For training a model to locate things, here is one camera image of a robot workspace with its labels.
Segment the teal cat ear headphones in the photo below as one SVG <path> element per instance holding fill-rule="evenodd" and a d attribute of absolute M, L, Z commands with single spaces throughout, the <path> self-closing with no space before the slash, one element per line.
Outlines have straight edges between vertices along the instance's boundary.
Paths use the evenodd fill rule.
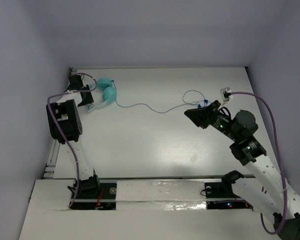
<path fill-rule="evenodd" d="M 90 83 L 88 86 L 90 90 L 93 88 L 101 90 L 103 100 L 103 102 L 100 104 L 89 103 L 86 107 L 88 113 L 92 112 L 93 110 L 103 109 L 115 102 L 117 99 L 117 90 L 114 87 L 114 81 L 109 78 L 99 78 L 96 83 Z"/>

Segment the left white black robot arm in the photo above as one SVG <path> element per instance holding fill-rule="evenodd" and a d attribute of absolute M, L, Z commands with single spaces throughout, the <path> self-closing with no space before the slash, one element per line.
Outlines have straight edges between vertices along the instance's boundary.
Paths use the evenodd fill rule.
<path fill-rule="evenodd" d="M 80 136 L 83 126 L 76 104 L 76 97 L 94 91 L 96 87 L 79 83 L 75 88 L 68 87 L 63 93 L 47 98 L 46 111 L 51 137 L 61 145 L 67 145 L 69 160 L 74 168 L 76 179 L 67 188 L 73 193 L 70 205 L 77 198 L 99 198 L 102 195 L 100 180 L 85 156 Z"/>

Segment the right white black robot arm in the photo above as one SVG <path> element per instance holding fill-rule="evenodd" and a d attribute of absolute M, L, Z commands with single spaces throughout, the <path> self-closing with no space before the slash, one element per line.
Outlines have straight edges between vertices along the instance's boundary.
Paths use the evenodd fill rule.
<path fill-rule="evenodd" d="M 213 127 L 233 141 L 232 155 L 263 186 L 263 191 L 251 185 L 237 170 L 221 178 L 221 192 L 228 197 L 233 195 L 243 199 L 267 219 L 275 234 L 282 240 L 300 240 L 300 196 L 282 177 L 281 171 L 273 165 L 265 148 L 254 137 L 258 130 L 255 116 L 240 110 L 234 117 L 230 111 L 214 101 L 210 105 L 188 109 L 184 112 L 197 127 Z"/>

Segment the left aluminium side rail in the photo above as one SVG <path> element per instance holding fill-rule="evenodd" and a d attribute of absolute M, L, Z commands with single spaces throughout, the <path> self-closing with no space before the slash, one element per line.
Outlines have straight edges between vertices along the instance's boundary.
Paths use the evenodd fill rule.
<path fill-rule="evenodd" d="M 54 177 L 59 149 L 60 143 L 57 140 L 54 140 L 50 147 L 50 152 L 44 167 L 42 179 L 52 179 Z"/>

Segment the aluminium rail with foam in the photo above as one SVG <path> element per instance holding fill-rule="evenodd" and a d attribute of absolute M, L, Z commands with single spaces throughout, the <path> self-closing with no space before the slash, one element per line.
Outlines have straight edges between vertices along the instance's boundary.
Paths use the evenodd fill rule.
<path fill-rule="evenodd" d="M 123 179 L 69 186 L 70 209 L 100 211 L 179 211 L 252 209 L 219 179 Z"/>

